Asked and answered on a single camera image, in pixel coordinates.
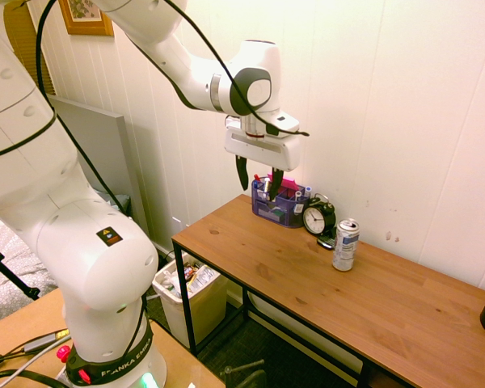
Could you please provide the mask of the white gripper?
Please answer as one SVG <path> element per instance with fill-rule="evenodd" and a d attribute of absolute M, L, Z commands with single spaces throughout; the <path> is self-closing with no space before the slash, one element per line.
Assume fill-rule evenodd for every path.
<path fill-rule="evenodd" d="M 273 167 L 270 201 L 275 200 L 279 192 L 283 171 L 294 170 L 301 159 L 301 141 L 296 136 L 265 136 L 261 139 L 248 137 L 237 121 L 226 125 L 225 149 L 236 155 L 236 168 L 243 190 L 248 189 L 247 159 Z"/>

